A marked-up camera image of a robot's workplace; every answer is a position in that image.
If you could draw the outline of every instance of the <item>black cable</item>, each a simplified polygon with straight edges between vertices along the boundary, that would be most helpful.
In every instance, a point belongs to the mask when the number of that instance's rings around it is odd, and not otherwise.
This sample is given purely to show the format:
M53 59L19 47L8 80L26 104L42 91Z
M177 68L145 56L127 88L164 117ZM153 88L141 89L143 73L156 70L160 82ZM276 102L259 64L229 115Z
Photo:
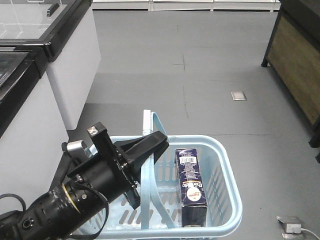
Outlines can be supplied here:
M76 189L79 189L79 190L91 191L94 194L96 194L102 200L102 202L104 204L105 217L104 217L104 222L103 222L103 224L102 224L102 226L101 226L101 228L100 228L100 230L98 232L96 232L94 234L88 234L88 235L72 234L72 235L64 237L63 240L66 240L66 239L94 240L100 235L100 233L102 232L104 226L106 225L106 222L107 222L107 219L108 219L108 215L109 215L109 202L101 192L99 192L99 191L97 191L97 190L95 190L93 188L78 184L76 182L72 183L72 187L76 188Z
M22 197L20 197L19 195L13 194L13 193L6 193L6 194L0 195L0 199L4 199L4 198L15 198L21 203L21 206L22 206L22 213L20 214L19 218L17 218L15 221L10 222L9 224L6 224L5 226L7 228L7 227L11 227L13 225L16 225L17 223L19 223L22 220L22 218L24 216L23 213L25 213L25 211L26 211L26 203Z
M25 212L26 211L26 203L25 201L23 200L22 197L20 197L19 195L16 195L16 194L13 194L13 193L6 193L6 194L2 194L0 195L0 199L4 199L4 198L15 198L17 199L20 203L21 203L21 206L22 206L22 211Z

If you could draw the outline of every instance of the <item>light blue basket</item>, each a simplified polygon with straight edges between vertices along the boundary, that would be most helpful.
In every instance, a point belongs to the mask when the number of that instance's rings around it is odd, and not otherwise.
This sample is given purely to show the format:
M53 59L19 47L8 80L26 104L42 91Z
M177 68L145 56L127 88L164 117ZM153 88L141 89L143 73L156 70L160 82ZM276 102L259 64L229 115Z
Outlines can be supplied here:
M157 114L145 110L143 134L153 126L166 133ZM113 142L141 136L113 136ZM124 196L109 206L106 225L98 239L218 238L231 234L242 219L242 202L224 146L205 135L169 135L169 148L154 165L153 155L141 169L141 206L133 210ZM208 202L206 227L179 227L176 193L175 149L197 148L205 196ZM97 232L103 224L102 210L79 231Z

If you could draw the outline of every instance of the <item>white shelf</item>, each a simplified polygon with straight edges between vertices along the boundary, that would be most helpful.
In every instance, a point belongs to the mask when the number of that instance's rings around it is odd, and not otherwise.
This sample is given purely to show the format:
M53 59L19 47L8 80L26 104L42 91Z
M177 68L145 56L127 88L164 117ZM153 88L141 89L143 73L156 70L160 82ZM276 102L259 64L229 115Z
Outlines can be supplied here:
M92 3L92 9L148 9L151 11L149 1L99 1Z
M274 2L226 2L216 1L213 3L214 10L267 10L273 11Z
M93 0L93 9L181 10L279 10L278 0Z
M153 2L152 11L213 10L213 2Z

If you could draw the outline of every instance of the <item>product box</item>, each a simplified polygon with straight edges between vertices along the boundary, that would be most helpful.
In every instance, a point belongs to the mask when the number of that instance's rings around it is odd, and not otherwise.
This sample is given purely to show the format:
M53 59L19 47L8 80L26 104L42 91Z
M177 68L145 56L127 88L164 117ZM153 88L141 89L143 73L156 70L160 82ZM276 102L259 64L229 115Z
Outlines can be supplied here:
M200 175L196 148L175 150L177 196L182 227L204 227L208 203Z

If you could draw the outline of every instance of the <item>black freezer trim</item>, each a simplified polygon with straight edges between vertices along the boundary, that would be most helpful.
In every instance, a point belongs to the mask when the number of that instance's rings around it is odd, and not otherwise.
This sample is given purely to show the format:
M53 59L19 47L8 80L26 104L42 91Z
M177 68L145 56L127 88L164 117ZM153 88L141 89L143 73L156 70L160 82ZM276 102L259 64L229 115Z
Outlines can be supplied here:
M38 39L0 39L2 47L41 47L49 62L54 62L67 41L77 28L83 16L92 4L92 0L76 0L70 3L62 12L65 14L57 17L51 26Z
M30 48L30 52L19 49L16 51L27 52L28 55L0 88L0 91L2 90L1 95L3 96L0 101L0 138L48 66L45 53L39 47L34 47L33 50Z

